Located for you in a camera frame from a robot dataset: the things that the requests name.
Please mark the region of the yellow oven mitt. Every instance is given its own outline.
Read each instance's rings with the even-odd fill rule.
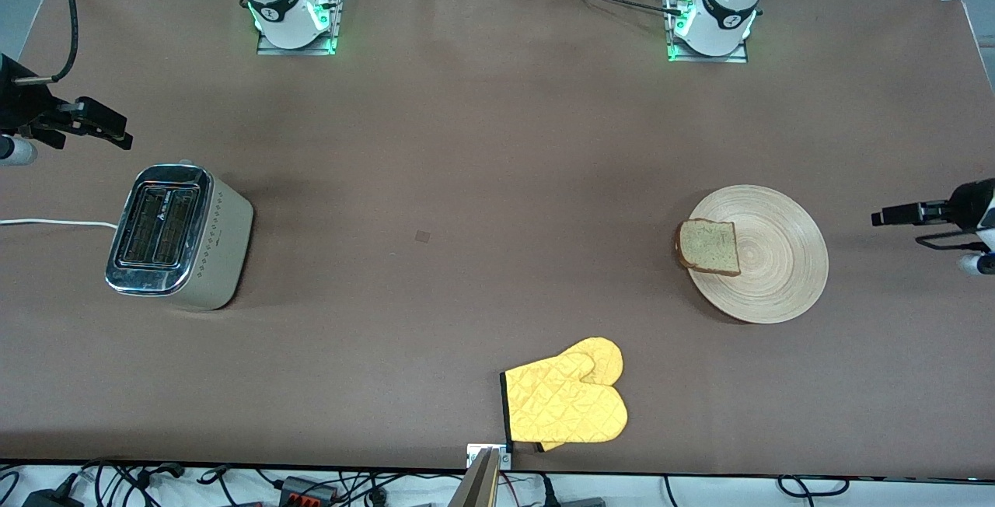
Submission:
[[[501,374],[508,441],[551,450],[565,442],[615,439],[629,419],[611,387],[622,375],[622,351],[611,340],[590,337],[555,358]]]

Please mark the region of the bread slice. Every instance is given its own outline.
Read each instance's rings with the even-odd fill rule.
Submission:
[[[678,228],[676,247],[685,268],[722,276],[740,273],[736,228],[730,222],[689,219]]]

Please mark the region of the white toaster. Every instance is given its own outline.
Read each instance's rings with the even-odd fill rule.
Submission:
[[[253,209],[249,200],[191,163],[138,175],[117,224],[106,280],[114,291],[210,311],[235,295]]]

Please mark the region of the toaster power cord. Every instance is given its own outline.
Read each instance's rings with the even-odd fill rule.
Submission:
[[[85,227],[110,227],[117,229],[117,225],[104,221],[72,221],[70,219],[0,219],[0,225],[28,225],[31,223],[50,223],[54,225],[82,225]]]

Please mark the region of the oven mitt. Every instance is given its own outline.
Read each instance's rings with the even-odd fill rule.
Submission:
[[[622,352],[604,337],[590,337],[554,358],[501,374],[508,440],[551,450],[565,442],[615,439],[629,414],[611,387],[622,375]]]

